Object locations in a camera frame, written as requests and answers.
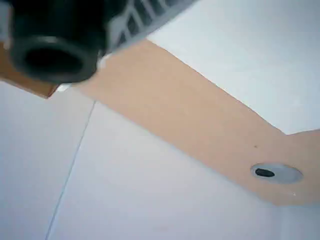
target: wooden panel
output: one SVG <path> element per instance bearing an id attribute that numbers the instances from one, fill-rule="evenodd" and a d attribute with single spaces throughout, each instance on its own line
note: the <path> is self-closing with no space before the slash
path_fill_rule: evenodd
<path id="1" fill-rule="evenodd" d="M 276 205 L 320 202 L 320 132 L 285 135 L 179 59 L 144 41 L 114 55 L 78 89 Z M 254 178 L 256 163 L 284 163 L 304 180 Z"/>
<path id="2" fill-rule="evenodd" d="M 0 80 L 43 98 L 50 97 L 58 87 L 56 84 L 31 79 L 16 71 L 9 61 L 2 42 L 0 42 Z"/>

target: wall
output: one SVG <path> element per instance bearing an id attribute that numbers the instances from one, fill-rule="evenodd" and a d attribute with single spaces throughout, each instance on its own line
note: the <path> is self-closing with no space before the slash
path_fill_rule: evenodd
<path id="1" fill-rule="evenodd" d="M 277 207 L 92 106 L 0 83 L 0 239 L 278 239 Z"/>
<path id="2" fill-rule="evenodd" d="M 281 209 L 281 240 L 319 240 L 320 205 Z"/>

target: black pipe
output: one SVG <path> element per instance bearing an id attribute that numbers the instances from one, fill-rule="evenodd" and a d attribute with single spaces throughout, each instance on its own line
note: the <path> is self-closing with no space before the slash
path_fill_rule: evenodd
<path id="1" fill-rule="evenodd" d="M 107 48 L 105 0 L 13 1 L 9 54 L 28 76 L 52 83 L 90 78 Z"/>

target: black pipe fitting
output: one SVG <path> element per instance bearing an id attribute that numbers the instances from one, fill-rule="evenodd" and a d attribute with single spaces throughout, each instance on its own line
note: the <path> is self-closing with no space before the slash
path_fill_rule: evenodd
<path id="1" fill-rule="evenodd" d="M 13 1 L 9 54 L 28 76 L 52 83 L 90 78 L 107 47 L 105 0 Z"/>

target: vent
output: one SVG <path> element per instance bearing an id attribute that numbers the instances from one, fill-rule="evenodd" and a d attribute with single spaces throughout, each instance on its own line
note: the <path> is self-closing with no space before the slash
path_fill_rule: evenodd
<path id="1" fill-rule="evenodd" d="M 129 0 L 121 14 L 108 23 L 106 54 L 145 38 L 195 0 Z"/>

